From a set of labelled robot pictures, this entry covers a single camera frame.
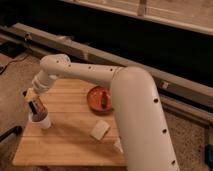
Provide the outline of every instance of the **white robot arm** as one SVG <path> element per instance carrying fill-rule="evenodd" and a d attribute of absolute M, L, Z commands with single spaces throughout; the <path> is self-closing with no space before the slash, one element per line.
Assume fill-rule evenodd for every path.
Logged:
<path fill-rule="evenodd" d="M 179 171 L 157 88 L 147 71 L 71 63 L 64 54 L 46 56 L 40 65 L 32 82 L 37 93 L 61 76 L 110 88 L 128 171 Z"/>

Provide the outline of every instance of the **black wall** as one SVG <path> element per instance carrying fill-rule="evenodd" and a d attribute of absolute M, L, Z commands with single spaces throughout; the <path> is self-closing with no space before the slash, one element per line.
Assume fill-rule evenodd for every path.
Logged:
<path fill-rule="evenodd" d="M 213 36 L 57 0 L 17 0 L 20 22 L 213 87 Z"/>

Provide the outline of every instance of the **black cable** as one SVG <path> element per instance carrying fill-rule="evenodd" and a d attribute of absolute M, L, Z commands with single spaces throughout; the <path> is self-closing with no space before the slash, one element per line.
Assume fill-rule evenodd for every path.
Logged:
<path fill-rule="evenodd" d="M 25 39 L 25 45 L 26 45 L 26 47 L 27 47 L 27 50 L 29 50 L 31 53 L 33 53 L 33 50 L 30 48 L 30 45 L 27 43 L 27 40 L 26 40 L 26 39 Z M 0 75 L 2 75 L 2 74 L 5 72 L 5 70 L 7 69 L 7 67 L 8 67 L 10 64 L 16 63 L 16 62 L 22 62 L 22 61 L 24 61 L 27 57 L 30 56 L 29 53 L 28 53 L 26 56 L 24 56 L 22 59 L 12 60 L 12 61 L 8 62 L 5 66 L 0 67 Z"/>

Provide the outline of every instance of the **white cup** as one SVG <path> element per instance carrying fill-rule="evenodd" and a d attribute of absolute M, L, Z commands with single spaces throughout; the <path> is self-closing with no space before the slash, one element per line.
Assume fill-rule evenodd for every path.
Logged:
<path fill-rule="evenodd" d="M 28 116 L 29 121 L 33 124 L 36 124 L 38 127 L 42 128 L 42 129 L 48 129 L 51 127 L 51 121 L 50 121 L 50 117 L 48 114 L 42 121 L 39 121 L 39 122 L 34 122 L 32 120 L 32 117 L 33 117 L 33 114 L 29 113 L 29 116 Z"/>

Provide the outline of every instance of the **desk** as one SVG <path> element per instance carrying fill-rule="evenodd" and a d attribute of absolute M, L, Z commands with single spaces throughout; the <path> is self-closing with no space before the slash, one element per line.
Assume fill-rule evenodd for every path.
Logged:
<path fill-rule="evenodd" d="M 80 80 L 58 80 L 41 96 L 52 126 L 41 130 L 28 122 L 15 154 L 16 166 L 124 166 L 113 144 L 118 132 L 113 112 L 95 115 L 88 107 L 87 92 L 95 85 Z M 100 119 L 111 125 L 102 142 L 89 136 Z"/>

